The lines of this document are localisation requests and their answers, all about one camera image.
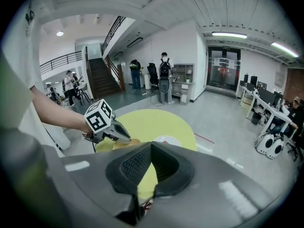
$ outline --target double door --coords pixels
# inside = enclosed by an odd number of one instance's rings
[[[240,50],[209,47],[207,85],[236,91],[240,70]]]

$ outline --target trash bin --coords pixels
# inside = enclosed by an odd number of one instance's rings
[[[258,122],[261,120],[262,116],[260,113],[256,113],[254,112],[253,115],[252,115],[252,118],[251,118],[251,122],[254,124],[254,125],[257,125]]]

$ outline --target blue jeans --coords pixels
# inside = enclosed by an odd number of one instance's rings
[[[132,82],[133,82],[133,89],[141,89],[141,80],[139,78],[138,70],[131,70]]]
[[[283,120],[281,120],[280,118],[277,118],[276,116],[274,117],[274,119],[272,120],[271,123],[275,125],[275,127],[272,129],[273,134],[278,134],[285,124],[285,122]],[[289,132],[289,125],[286,127],[284,134],[287,134],[288,132]]]

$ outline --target green tabletop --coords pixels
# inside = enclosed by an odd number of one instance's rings
[[[179,145],[196,151],[195,136],[190,126],[180,117],[162,110],[137,110],[117,118],[132,139],[140,142],[159,141]],[[108,138],[96,145],[96,152],[110,151],[115,142]],[[156,172],[151,164],[138,185],[138,196],[147,199],[153,195],[157,184]]]

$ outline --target red line on floor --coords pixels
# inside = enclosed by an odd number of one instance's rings
[[[206,138],[204,138],[203,136],[198,135],[197,133],[194,133],[194,134],[195,134],[196,136],[198,136],[198,137],[204,139],[204,140],[209,141],[210,143],[214,143],[213,141],[211,141],[211,140],[209,140],[209,139],[206,139]]]

